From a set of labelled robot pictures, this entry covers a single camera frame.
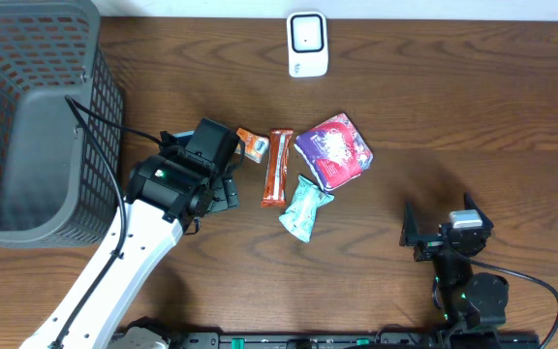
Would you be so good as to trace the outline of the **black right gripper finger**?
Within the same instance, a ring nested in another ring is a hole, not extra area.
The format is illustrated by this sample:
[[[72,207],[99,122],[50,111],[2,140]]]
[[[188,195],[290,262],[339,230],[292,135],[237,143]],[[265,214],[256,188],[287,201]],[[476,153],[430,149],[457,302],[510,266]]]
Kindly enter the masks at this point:
[[[415,246],[419,241],[419,226],[417,219],[414,215],[412,205],[409,202],[405,203],[403,226],[401,230],[399,245]]]
[[[482,221],[482,226],[485,229],[492,230],[494,228],[494,225],[493,225],[492,221],[478,207],[478,205],[475,203],[472,196],[468,192],[466,192],[464,194],[463,200],[464,200],[464,208],[465,209],[473,209],[478,213],[478,215],[479,215],[479,217]]]

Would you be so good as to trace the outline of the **orange red long snack packet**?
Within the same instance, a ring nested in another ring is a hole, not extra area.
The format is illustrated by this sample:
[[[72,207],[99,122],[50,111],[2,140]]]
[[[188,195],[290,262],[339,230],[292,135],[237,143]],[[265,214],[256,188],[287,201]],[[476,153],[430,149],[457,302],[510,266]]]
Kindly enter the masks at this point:
[[[273,129],[261,207],[284,206],[289,148],[293,129]]]

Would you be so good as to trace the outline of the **small orange snack packet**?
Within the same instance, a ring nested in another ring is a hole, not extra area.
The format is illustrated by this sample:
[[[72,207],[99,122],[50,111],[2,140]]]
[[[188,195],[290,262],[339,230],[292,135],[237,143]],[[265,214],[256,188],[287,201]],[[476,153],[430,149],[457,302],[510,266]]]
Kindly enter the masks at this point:
[[[260,164],[268,151],[269,138],[256,135],[246,129],[238,128],[236,133],[244,141],[245,157]]]

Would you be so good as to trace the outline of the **mint green snack packet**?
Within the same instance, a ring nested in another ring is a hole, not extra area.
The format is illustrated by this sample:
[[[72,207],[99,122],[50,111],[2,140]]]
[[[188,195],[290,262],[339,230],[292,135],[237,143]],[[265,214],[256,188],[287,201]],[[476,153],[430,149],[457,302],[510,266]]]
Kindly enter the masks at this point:
[[[279,221],[294,237],[309,243],[318,208],[333,200],[333,195],[321,190],[316,183],[301,174],[298,177],[298,186],[294,191],[292,202],[279,216]]]

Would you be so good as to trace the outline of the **purple red snack packet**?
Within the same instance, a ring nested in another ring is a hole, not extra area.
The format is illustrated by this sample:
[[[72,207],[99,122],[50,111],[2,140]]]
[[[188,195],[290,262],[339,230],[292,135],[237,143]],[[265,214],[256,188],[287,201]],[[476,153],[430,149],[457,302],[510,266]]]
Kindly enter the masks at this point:
[[[374,159],[373,152],[345,113],[298,135],[294,148],[326,192],[360,176]]]

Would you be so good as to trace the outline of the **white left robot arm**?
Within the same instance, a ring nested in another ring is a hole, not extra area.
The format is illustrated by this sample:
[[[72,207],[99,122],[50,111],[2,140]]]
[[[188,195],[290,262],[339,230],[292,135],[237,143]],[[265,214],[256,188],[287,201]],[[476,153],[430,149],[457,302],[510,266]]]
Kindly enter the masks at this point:
[[[238,134],[209,119],[175,136],[156,139],[157,154],[137,163],[98,249],[49,318],[22,343],[25,348],[169,348],[169,333],[117,327],[159,262],[207,214],[238,205],[233,155]]]

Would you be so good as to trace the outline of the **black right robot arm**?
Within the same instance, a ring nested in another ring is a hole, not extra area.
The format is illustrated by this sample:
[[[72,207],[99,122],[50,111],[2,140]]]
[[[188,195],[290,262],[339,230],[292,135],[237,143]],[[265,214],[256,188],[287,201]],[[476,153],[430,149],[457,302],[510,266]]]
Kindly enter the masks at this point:
[[[434,266],[434,298],[446,316],[438,329],[440,336],[489,332],[506,323],[508,281],[472,268],[472,258],[486,247],[493,228],[468,194],[464,208],[451,212],[449,222],[441,224],[436,234],[422,234],[412,206],[405,205],[399,244],[414,249],[415,261]]]

